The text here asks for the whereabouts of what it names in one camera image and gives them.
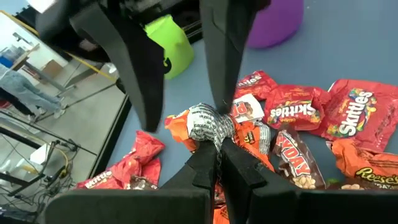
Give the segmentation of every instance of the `orange candy wrapper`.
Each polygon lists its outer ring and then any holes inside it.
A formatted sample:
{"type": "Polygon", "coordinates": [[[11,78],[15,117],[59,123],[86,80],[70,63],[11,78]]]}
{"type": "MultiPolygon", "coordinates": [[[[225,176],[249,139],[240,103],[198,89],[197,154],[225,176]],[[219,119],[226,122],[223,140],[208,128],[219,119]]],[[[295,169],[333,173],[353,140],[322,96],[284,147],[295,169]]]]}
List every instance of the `orange candy wrapper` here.
{"type": "Polygon", "coordinates": [[[220,115],[210,105],[200,103],[191,106],[179,115],[165,119],[165,129],[170,130],[177,142],[182,142],[191,152],[199,147],[200,141],[213,141],[217,150],[225,138],[234,134],[236,122],[229,115],[220,115]]]}
{"type": "Polygon", "coordinates": [[[359,178],[381,189],[398,189],[398,155],[367,151],[353,139],[333,142],[336,166],[345,176],[359,178]]]}
{"type": "MultiPolygon", "coordinates": [[[[233,138],[235,144],[274,171],[267,156],[271,133],[268,126],[261,122],[254,124],[245,121],[239,124],[231,116],[220,115],[211,106],[200,103],[179,115],[168,116],[165,128],[170,130],[174,140],[184,143],[191,152],[199,148],[200,141],[213,141],[217,150],[220,150],[225,138],[233,138]]],[[[216,184],[213,223],[229,223],[224,192],[219,184],[216,184]]]]}
{"type": "Polygon", "coordinates": [[[269,144],[271,131],[261,122],[243,122],[236,127],[233,138],[236,145],[258,158],[268,169],[274,172],[274,167],[269,162],[269,144]]]}

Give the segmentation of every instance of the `purple ball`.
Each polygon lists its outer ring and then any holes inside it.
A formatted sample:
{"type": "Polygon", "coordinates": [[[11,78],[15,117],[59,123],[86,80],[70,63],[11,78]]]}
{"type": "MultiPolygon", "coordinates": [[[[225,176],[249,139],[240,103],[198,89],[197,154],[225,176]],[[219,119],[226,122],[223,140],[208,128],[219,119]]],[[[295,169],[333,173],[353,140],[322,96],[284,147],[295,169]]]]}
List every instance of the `purple ball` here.
{"type": "Polygon", "coordinates": [[[291,37],[303,21],[304,0],[273,0],[257,13],[246,45],[270,47],[291,37]]]}

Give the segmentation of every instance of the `lime green container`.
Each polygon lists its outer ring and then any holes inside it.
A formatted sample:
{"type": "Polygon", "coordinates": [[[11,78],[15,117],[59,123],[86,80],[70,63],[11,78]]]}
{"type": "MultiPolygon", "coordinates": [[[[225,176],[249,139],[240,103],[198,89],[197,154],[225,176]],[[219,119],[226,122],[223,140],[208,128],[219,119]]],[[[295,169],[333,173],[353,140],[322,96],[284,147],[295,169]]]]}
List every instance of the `lime green container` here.
{"type": "Polygon", "coordinates": [[[164,75],[166,79],[174,78],[188,68],[193,60],[193,48],[171,15],[147,24],[145,31],[149,38],[165,50],[164,65],[169,70],[164,75]]]}

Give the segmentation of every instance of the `blue object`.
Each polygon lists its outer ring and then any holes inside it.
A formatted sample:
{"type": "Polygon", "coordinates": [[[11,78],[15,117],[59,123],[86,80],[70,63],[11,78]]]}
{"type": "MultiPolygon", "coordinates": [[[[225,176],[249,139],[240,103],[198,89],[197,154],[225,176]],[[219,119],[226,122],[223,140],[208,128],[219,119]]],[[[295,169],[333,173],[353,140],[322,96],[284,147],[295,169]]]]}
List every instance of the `blue object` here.
{"type": "MultiPolygon", "coordinates": [[[[310,0],[305,1],[304,20],[291,39],[266,50],[247,49],[241,77],[264,70],[281,84],[319,86],[325,90],[339,78],[373,80],[398,85],[398,1],[310,0]]],[[[195,59],[182,75],[165,82],[163,119],[179,114],[200,102],[213,105],[207,78],[203,41],[193,45],[195,59]]],[[[155,134],[166,148],[160,155],[162,173],[159,184],[171,178],[190,157],[183,144],[176,143],[169,130],[159,125],[155,134]]],[[[134,109],[129,113],[109,166],[122,159],[140,129],[134,109]]],[[[325,140],[301,132],[325,178],[342,179],[335,157],[325,140]]],[[[390,138],[387,152],[398,153],[397,131],[390,138]]]]}
{"type": "Polygon", "coordinates": [[[6,59],[3,56],[0,56],[0,63],[3,64],[7,68],[11,68],[12,67],[12,61],[6,59]]]}

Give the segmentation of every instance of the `person's leg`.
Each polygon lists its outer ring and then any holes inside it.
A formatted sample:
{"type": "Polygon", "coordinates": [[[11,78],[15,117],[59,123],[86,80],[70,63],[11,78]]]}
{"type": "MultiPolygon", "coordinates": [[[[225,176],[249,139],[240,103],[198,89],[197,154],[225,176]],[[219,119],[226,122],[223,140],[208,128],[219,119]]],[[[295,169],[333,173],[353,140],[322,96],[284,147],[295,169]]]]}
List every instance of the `person's leg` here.
{"type": "Polygon", "coordinates": [[[26,88],[25,79],[23,75],[10,71],[0,80],[1,87],[29,105],[41,106],[51,112],[61,110],[60,104],[52,103],[26,88]]]}
{"type": "Polygon", "coordinates": [[[0,88],[0,96],[1,98],[3,98],[4,100],[10,102],[10,104],[14,105],[14,107],[21,112],[24,115],[27,116],[35,116],[35,114],[33,112],[31,112],[31,110],[25,106],[25,104],[21,103],[18,98],[16,98],[14,95],[8,93],[6,90],[0,88]]]}
{"type": "Polygon", "coordinates": [[[61,105],[60,99],[58,97],[50,96],[46,93],[43,93],[38,88],[33,86],[33,84],[25,76],[23,76],[19,73],[18,73],[18,75],[19,75],[19,80],[22,82],[23,86],[25,88],[27,88],[28,90],[30,90],[32,93],[36,94],[37,96],[39,96],[45,100],[48,100],[51,103],[61,105]]]}

